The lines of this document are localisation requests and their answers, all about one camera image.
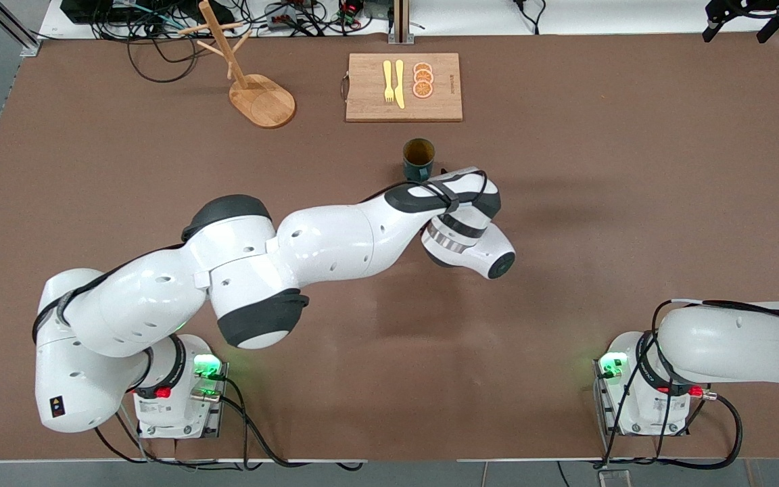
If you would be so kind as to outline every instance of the black label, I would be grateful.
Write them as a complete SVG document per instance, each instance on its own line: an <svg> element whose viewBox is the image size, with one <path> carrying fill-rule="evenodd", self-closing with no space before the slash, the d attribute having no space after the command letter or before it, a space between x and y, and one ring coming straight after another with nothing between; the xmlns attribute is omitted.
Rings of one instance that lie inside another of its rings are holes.
<svg viewBox="0 0 779 487"><path fill-rule="evenodd" d="M62 396L50 398L50 413L53 414L53 418L58 418L65 414L65 401L62 400Z"/></svg>

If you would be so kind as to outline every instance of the wooden stand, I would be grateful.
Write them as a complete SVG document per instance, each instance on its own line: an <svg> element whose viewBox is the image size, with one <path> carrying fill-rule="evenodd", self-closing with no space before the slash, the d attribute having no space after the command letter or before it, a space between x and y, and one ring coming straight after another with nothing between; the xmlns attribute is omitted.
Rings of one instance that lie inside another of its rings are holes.
<svg viewBox="0 0 779 487"><path fill-rule="evenodd" d="M245 43L245 40L251 35L251 31L248 31L236 43L236 46L231 48L223 30L242 24L219 25L207 0L200 3L200 12L204 14L207 24L180 30L179 34L189 34L203 30L203 28L208 28L212 32L218 49L203 43L203 41L197 41L197 43L204 49L222 56L228 62L228 79L235 78L229 91L230 103L233 103L233 106L248 120L264 129L275 129L288 123L296 112L296 102L293 100L293 95L262 74L242 74L242 70L236 62L236 50Z"/></svg>

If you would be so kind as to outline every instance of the orange slice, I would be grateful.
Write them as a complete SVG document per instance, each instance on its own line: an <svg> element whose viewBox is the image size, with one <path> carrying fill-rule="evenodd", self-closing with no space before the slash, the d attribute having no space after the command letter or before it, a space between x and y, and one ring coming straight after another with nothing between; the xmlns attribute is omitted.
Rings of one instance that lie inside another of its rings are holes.
<svg viewBox="0 0 779 487"><path fill-rule="evenodd" d="M417 62L417 64L414 65L414 73L417 73L417 71L423 71L423 69L426 71L431 71L432 65L428 64L427 62Z"/></svg>
<svg viewBox="0 0 779 487"><path fill-rule="evenodd" d="M432 83L429 81L417 81L414 83L414 96L417 98L429 98L432 95Z"/></svg>
<svg viewBox="0 0 779 487"><path fill-rule="evenodd" d="M429 83L433 83L435 81L435 75L433 75L431 71L420 69L414 73L414 81L429 81Z"/></svg>

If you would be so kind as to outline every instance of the fork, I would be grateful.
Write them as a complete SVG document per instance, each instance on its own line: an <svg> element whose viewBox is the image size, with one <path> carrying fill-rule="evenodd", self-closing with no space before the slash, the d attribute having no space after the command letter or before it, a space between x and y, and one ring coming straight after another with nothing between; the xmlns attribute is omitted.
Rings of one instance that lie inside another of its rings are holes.
<svg viewBox="0 0 779 487"><path fill-rule="evenodd" d="M389 59L383 62L383 79L387 83L386 89L383 90L383 99L387 103L392 103L396 98L392 90L392 64Z"/></svg>

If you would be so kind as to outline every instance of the cable connector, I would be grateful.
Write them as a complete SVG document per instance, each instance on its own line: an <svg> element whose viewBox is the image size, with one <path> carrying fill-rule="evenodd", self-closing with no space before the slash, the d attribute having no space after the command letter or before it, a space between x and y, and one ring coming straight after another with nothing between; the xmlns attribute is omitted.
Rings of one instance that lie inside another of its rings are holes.
<svg viewBox="0 0 779 487"><path fill-rule="evenodd" d="M700 398L701 400L717 400L717 392L706 391L700 386L691 386L690 391L687 392L690 397Z"/></svg>

